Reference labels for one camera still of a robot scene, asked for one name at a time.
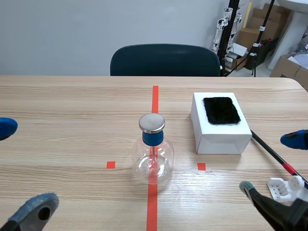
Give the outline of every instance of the chair backrest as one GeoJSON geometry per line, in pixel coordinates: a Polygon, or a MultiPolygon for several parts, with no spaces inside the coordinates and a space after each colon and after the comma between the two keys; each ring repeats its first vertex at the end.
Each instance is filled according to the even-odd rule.
{"type": "Polygon", "coordinates": [[[119,49],[112,57],[111,76],[220,76],[217,55],[203,47],[144,44],[119,49]]]}

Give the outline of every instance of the black stick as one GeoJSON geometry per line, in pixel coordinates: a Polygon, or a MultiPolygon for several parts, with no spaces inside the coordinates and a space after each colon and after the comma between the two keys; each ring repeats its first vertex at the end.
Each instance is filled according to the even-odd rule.
{"type": "Polygon", "coordinates": [[[275,158],[281,164],[285,170],[287,170],[291,175],[293,176],[300,176],[304,183],[305,188],[308,189],[308,182],[305,178],[303,178],[291,165],[289,165],[287,162],[285,162],[284,159],[282,159],[274,150],[272,150],[259,136],[257,136],[252,130],[252,137],[266,150],[269,154],[271,154],[272,157],[275,158]]]}

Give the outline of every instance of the white box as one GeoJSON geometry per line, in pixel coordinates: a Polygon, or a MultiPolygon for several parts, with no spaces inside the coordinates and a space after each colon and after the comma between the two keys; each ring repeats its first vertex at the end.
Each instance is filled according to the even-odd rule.
{"type": "Polygon", "coordinates": [[[195,92],[191,119],[197,154],[242,154],[252,134],[233,93],[195,92]],[[241,119],[238,124],[213,125],[208,122],[203,98],[229,97],[241,119]]]}

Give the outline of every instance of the round glass bottle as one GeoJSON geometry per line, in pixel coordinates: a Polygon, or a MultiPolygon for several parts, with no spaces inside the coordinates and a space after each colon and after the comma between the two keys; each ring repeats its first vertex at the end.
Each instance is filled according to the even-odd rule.
{"type": "Polygon", "coordinates": [[[134,174],[148,184],[166,182],[174,168],[174,150],[164,137],[165,119],[149,113],[139,120],[142,138],[135,142],[132,161],[134,174]]]}

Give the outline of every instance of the black foam pad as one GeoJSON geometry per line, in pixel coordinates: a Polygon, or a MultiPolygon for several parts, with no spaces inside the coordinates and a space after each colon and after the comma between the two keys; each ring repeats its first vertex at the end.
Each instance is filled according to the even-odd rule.
{"type": "Polygon", "coordinates": [[[210,124],[238,124],[241,119],[229,97],[204,98],[206,116],[210,124]]]}

